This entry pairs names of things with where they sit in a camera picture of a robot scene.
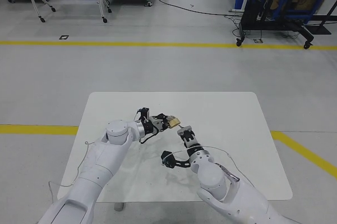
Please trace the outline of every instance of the metal stand leg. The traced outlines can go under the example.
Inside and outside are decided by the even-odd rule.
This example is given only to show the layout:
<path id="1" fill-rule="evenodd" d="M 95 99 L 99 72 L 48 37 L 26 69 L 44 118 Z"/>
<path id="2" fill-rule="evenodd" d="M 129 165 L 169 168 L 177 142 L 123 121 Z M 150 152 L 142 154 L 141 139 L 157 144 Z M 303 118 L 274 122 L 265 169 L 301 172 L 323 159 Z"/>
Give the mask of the metal stand leg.
<path id="1" fill-rule="evenodd" d="M 110 9 L 110 1 L 103 0 L 103 4 L 106 6 L 108 13 L 112 13 L 112 10 Z"/>
<path id="2" fill-rule="evenodd" d="M 124 203 L 123 202 L 117 202 L 114 204 L 114 210 L 116 212 L 121 212 L 124 209 Z"/>
<path id="3" fill-rule="evenodd" d="M 243 27 L 242 27 L 242 22 L 239 23 L 238 27 L 239 27 L 239 35 L 240 35 L 241 38 L 240 39 L 236 38 L 236 40 L 237 40 L 237 46 L 241 46 L 244 39 L 246 38 L 245 34 L 244 34 L 244 31 L 243 31 Z"/>
<path id="4" fill-rule="evenodd" d="M 40 15 L 40 13 L 39 13 L 39 10 L 38 10 L 38 8 L 36 7 L 35 0 L 31 0 L 31 2 L 33 3 L 34 9 L 35 9 L 36 13 L 38 14 L 38 16 L 39 16 L 41 22 L 45 22 L 45 19 L 41 17 L 41 15 Z"/>
<path id="5" fill-rule="evenodd" d="M 46 0 L 42 0 L 42 1 L 51 8 L 51 11 L 56 12 L 56 9 L 52 7 L 52 5 L 50 5 Z"/>
<path id="6" fill-rule="evenodd" d="M 104 23 L 107 23 L 107 19 L 105 18 L 105 16 L 103 15 L 103 10 L 102 10 L 102 3 L 101 3 L 101 0 L 98 0 L 99 1 L 99 7 L 100 7 L 100 12 L 101 12 L 101 17 L 102 17 L 102 20 Z"/>

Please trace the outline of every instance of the robot forearm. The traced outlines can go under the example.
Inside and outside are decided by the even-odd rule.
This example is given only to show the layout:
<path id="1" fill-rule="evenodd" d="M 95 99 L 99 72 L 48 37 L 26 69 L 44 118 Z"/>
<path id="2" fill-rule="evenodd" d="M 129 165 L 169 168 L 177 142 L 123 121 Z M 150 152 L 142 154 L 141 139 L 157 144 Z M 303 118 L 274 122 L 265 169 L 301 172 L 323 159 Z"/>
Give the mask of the robot forearm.
<path id="1" fill-rule="evenodd" d="M 198 143 L 190 126 L 181 128 L 177 133 L 188 148 L 190 158 L 177 161 L 171 152 L 165 151 L 162 163 L 169 168 L 190 167 L 197 173 L 201 185 L 197 194 L 204 202 L 237 224 L 292 223 L 280 215 L 254 186 L 234 176 L 222 165 L 215 164 L 214 158 Z M 225 177 L 231 183 L 228 192 Z"/>
<path id="2" fill-rule="evenodd" d="M 138 121 L 115 120 L 108 123 L 104 134 L 87 154 L 81 173 L 70 191 L 50 206 L 39 224 L 92 223 L 94 205 L 102 189 L 118 171 L 132 142 L 179 124 L 179 120 L 172 116 L 149 116 L 148 108 L 139 112 Z"/>

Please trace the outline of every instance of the caster wheel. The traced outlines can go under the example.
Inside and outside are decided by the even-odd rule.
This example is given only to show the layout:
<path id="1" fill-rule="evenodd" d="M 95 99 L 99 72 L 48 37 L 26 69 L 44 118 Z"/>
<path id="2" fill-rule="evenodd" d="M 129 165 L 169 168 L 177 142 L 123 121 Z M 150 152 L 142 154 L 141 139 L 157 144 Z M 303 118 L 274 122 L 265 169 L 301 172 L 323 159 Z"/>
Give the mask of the caster wheel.
<path id="1" fill-rule="evenodd" d="M 305 42 L 304 49 L 309 49 L 312 44 L 309 42 Z"/>

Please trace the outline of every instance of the black rolling stand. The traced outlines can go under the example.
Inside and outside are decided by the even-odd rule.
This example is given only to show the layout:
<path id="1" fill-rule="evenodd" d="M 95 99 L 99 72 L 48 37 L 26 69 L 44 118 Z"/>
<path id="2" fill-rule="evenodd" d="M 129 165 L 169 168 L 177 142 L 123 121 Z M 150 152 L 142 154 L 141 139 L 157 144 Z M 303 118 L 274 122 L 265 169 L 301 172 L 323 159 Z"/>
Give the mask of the black rolling stand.
<path id="1" fill-rule="evenodd" d="M 237 46 L 241 46 L 245 39 L 244 30 L 277 30 L 299 32 L 302 36 L 304 36 L 304 38 L 307 39 L 304 44 L 304 49 L 308 49 L 312 45 L 311 42 L 313 41 L 314 36 L 311 35 L 302 26 L 302 23 L 294 20 L 287 20 L 285 18 L 285 13 L 292 4 L 292 0 L 287 1 L 285 7 L 280 13 L 280 17 L 274 21 L 265 21 L 273 0 L 268 0 L 260 20 L 257 20 L 257 17 L 261 12 L 262 5 L 264 4 L 265 0 L 262 1 L 263 2 L 258 0 L 250 0 L 247 2 L 241 22 L 239 23 L 240 39 L 237 38 Z"/>
<path id="2" fill-rule="evenodd" d="M 311 34 L 315 35 L 331 35 L 331 32 L 324 27 L 324 24 L 330 18 L 332 12 L 336 7 L 337 7 L 337 0 L 335 1 L 334 5 L 329 10 L 329 12 L 326 14 L 326 17 L 323 19 L 323 21 L 321 21 L 321 23 L 318 26 L 307 26 L 307 30 L 309 30 Z"/>

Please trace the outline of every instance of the gray floor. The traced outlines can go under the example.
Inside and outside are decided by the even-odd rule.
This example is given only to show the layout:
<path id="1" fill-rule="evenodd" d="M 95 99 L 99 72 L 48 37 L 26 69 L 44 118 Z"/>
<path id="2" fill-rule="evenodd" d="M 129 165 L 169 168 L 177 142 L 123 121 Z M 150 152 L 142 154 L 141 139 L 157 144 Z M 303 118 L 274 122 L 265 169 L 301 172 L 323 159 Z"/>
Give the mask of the gray floor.
<path id="1" fill-rule="evenodd" d="M 194 10 L 226 13 L 232 1 L 170 0 Z M 0 40 L 235 43 L 226 18 L 153 7 L 112 6 L 103 24 L 94 1 L 39 4 L 0 1 Z M 337 24 L 316 45 L 337 45 Z M 252 33 L 251 38 L 260 33 Z M 263 32 L 265 44 L 299 44 Z M 337 167 L 337 52 L 313 50 L 132 48 L 0 45 L 0 124 L 79 125 L 94 91 L 252 91 L 269 128 Z M 35 223 L 50 205 L 48 180 L 60 181 L 74 136 L 0 135 L 0 224 Z M 293 190 L 273 201 L 304 224 L 337 223 L 337 182 L 276 141 Z M 204 203 L 129 203 L 121 213 L 99 203 L 94 223 L 222 223 Z"/>

